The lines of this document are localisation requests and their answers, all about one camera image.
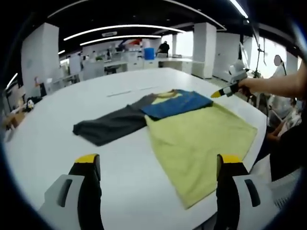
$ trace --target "desk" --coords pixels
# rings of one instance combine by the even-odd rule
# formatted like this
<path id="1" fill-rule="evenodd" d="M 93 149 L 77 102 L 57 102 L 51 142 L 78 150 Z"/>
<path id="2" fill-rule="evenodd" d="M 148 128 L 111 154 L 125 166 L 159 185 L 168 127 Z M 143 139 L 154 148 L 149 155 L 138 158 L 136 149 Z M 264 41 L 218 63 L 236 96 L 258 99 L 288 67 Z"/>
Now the desk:
<path id="1" fill-rule="evenodd" d="M 127 61 L 110 61 L 110 62 L 105 62 L 104 67 L 110 67 L 110 66 L 121 66 L 121 65 L 127 65 Z"/>
<path id="2" fill-rule="evenodd" d="M 157 57 L 155 60 L 162 61 L 162 62 L 165 62 L 165 61 L 186 61 L 186 62 L 202 63 L 200 61 L 194 61 L 194 60 L 192 60 L 190 58 L 176 58 L 176 57 L 166 57 L 166 58 L 159 58 L 159 57 Z"/>
<path id="3" fill-rule="evenodd" d="M 75 73 L 75 74 L 71 74 L 71 75 L 68 75 L 68 76 L 65 76 L 65 77 L 61 77 L 61 78 L 58 78 L 58 79 L 54 79 L 48 85 L 51 86 L 52 92 L 55 92 L 55 91 L 57 91 L 59 89 L 62 89 L 64 87 L 68 86 L 67 82 L 65 82 L 65 81 L 69 80 L 70 78 L 71 79 L 73 79 L 73 78 L 76 79 L 77 82 L 82 81 L 83 79 L 82 79 L 82 77 L 80 77 L 80 73 L 81 72 Z"/>
<path id="4" fill-rule="evenodd" d="M 101 147 L 72 133 L 73 125 L 82 120 L 98 118 L 147 94 L 171 89 L 195 90 L 209 97 L 219 87 L 181 71 L 159 68 L 82 81 L 46 97 L 5 146 L 8 164 L 25 198 L 35 209 L 40 208 L 44 192 L 69 172 L 78 157 L 98 153 L 105 229 L 192 230 L 202 224 L 217 211 L 215 193 L 185 210 L 155 157 L 147 127 Z M 107 97 L 128 90 L 132 91 Z M 235 96 L 214 101 L 258 129 L 244 158 L 250 170 L 265 136 L 266 116 Z"/>

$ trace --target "window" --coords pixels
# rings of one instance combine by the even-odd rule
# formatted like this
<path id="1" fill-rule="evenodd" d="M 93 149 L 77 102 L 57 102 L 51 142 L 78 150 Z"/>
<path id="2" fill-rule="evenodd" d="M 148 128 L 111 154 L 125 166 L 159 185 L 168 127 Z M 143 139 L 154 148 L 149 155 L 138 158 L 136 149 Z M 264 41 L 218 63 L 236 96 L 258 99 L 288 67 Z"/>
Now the window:
<path id="1" fill-rule="evenodd" d="M 299 69 L 299 67 L 301 66 L 302 63 L 302 58 L 297 56 L 297 70 Z"/>
<path id="2" fill-rule="evenodd" d="M 64 65 L 64 63 L 67 63 L 67 65 L 69 65 L 69 58 L 68 59 L 64 59 L 62 61 L 59 62 L 59 64 L 62 66 Z"/>
<path id="3" fill-rule="evenodd" d="M 167 41 L 169 45 L 168 54 L 172 55 L 173 54 L 173 35 L 169 34 L 169 35 L 162 36 L 161 41 L 162 43 Z"/>
<path id="4" fill-rule="evenodd" d="M 193 56 L 193 31 L 177 34 L 176 54 Z"/>
<path id="5" fill-rule="evenodd" d="M 274 65 L 275 55 L 279 55 L 286 66 L 287 51 L 284 46 L 274 41 L 271 41 L 267 38 L 260 37 L 259 44 L 261 50 L 265 51 L 265 54 L 263 55 L 263 52 L 260 52 L 258 71 L 261 73 L 263 78 L 270 78 L 271 76 L 273 76 L 273 74 L 277 69 L 277 67 Z M 256 40 L 253 37 L 251 59 L 250 59 L 251 70 L 256 70 L 257 58 L 258 58 L 258 47 Z"/>

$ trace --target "yellow t-shirt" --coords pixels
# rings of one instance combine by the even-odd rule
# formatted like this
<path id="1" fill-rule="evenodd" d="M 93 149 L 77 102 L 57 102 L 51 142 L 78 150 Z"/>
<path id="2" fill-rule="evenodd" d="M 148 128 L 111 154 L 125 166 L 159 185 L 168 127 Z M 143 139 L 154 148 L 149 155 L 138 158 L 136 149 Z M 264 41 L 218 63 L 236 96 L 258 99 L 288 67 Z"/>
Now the yellow t-shirt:
<path id="1" fill-rule="evenodd" d="M 159 103 L 165 98 L 157 98 Z M 153 150 L 185 208 L 216 189 L 218 154 L 247 154 L 257 129 L 213 103 L 153 121 L 145 116 Z"/>

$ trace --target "white pillar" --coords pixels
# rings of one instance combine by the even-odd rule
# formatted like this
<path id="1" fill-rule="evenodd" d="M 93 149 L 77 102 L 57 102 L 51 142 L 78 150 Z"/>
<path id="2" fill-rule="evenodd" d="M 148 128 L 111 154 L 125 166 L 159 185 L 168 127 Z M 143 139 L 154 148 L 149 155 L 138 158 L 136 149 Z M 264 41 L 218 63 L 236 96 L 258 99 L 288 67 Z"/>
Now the white pillar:
<path id="1" fill-rule="evenodd" d="M 143 38 L 143 39 L 142 39 L 142 43 L 143 43 L 143 49 L 145 49 L 145 48 L 150 48 L 150 47 L 151 47 L 150 39 Z"/>
<path id="2" fill-rule="evenodd" d="M 204 78 L 212 78 L 216 48 L 216 27 L 209 23 L 194 25 L 193 60 L 204 62 Z"/>
<path id="3" fill-rule="evenodd" d="M 176 54 L 177 34 L 173 34 L 172 55 Z"/>
<path id="4" fill-rule="evenodd" d="M 48 23 L 34 30 L 24 41 L 21 50 L 21 67 L 26 97 L 37 96 L 38 83 L 48 78 L 56 79 L 59 69 L 59 28 Z"/>

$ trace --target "led light strip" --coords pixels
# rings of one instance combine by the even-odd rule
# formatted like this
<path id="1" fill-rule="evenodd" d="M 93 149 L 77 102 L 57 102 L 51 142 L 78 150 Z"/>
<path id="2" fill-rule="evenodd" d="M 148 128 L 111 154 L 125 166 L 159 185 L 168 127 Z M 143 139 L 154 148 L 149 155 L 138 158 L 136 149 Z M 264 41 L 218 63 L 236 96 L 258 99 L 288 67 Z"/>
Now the led light strip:
<path id="1" fill-rule="evenodd" d="M 77 33 L 77 34 L 74 34 L 72 36 L 64 38 L 64 41 L 67 41 L 68 39 L 71 39 L 73 37 L 77 37 L 77 36 L 87 34 L 87 33 L 90 33 L 90 32 L 94 32 L 94 31 L 116 29 L 116 28 L 130 28 L 130 27 L 145 27 L 145 28 L 164 29 L 164 30 L 171 30 L 171 31 L 176 31 L 176 32 L 180 32 L 180 33 L 185 32 L 184 30 L 179 30 L 179 29 L 175 29 L 175 28 L 171 28 L 171 27 L 165 27 L 165 26 L 158 26 L 158 25 L 139 25 L 139 24 L 113 25 L 113 26 L 100 27 L 100 28 L 96 28 L 96 29 L 92 29 L 92 30 L 87 30 L 87 31 L 84 31 L 84 32 L 81 32 L 81 33 Z"/>
<path id="2" fill-rule="evenodd" d="M 14 77 L 10 80 L 9 84 L 6 86 L 5 89 L 8 89 L 8 87 L 11 85 L 11 83 L 13 82 L 13 80 L 17 77 L 18 73 L 15 73 Z"/>
<path id="3" fill-rule="evenodd" d="M 161 38 L 162 36 L 158 36 L 158 35 L 123 35 L 123 36 L 101 38 L 101 39 L 97 39 L 97 40 L 93 40 L 93 41 L 89 41 L 89 42 L 84 42 L 84 43 L 81 43 L 80 45 L 83 46 L 83 45 L 90 44 L 90 43 L 93 43 L 93 42 L 100 42 L 100 41 L 105 41 L 105 40 L 110 40 L 110 39 L 126 38 L 126 37 Z"/>
<path id="4" fill-rule="evenodd" d="M 240 14 L 242 14 L 243 17 L 248 18 L 248 15 L 236 0 L 230 0 L 230 2 L 236 7 L 236 9 L 240 12 Z"/>

